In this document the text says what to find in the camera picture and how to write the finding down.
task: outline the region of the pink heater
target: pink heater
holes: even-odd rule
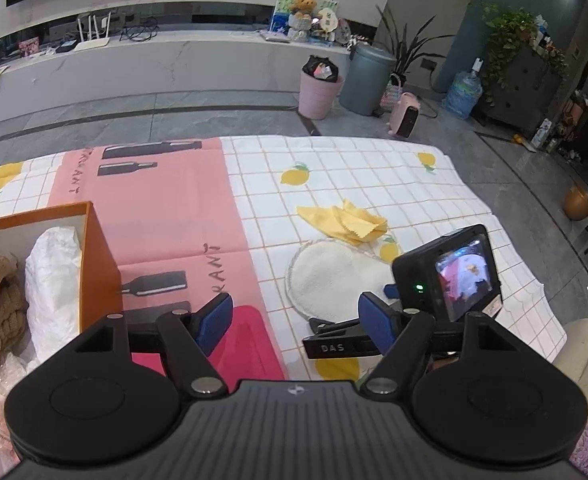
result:
[[[403,92],[401,99],[392,108],[389,118],[389,134],[409,137],[418,118],[421,105],[414,94]]]

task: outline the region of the metal screw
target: metal screw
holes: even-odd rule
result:
[[[192,381],[192,389],[199,394],[212,395],[223,387],[223,383],[216,377],[199,377]]]
[[[366,383],[366,386],[370,392],[377,395],[391,394],[398,388],[396,381],[386,377],[376,377],[372,380],[369,380]]]

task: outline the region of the blue wall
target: blue wall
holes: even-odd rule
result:
[[[563,50],[569,46],[585,4],[585,0],[472,0],[436,79],[434,86],[441,91],[449,88],[457,72],[470,70],[474,60],[483,57],[489,28],[481,19],[481,2],[542,14],[552,41]]]

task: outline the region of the yellow cloth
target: yellow cloth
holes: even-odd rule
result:
[[[353,246],[371,242],[388,232],[388,221],[343,200],[343,208],[301,207],[296,212],[310,225],[332,238],[338,238]]]

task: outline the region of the pink trash can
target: pink trash can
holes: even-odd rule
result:
[[[341,76],[336,83],[328,83],[301,71],[298,113],[308,119],[325,119],[342,84]]]

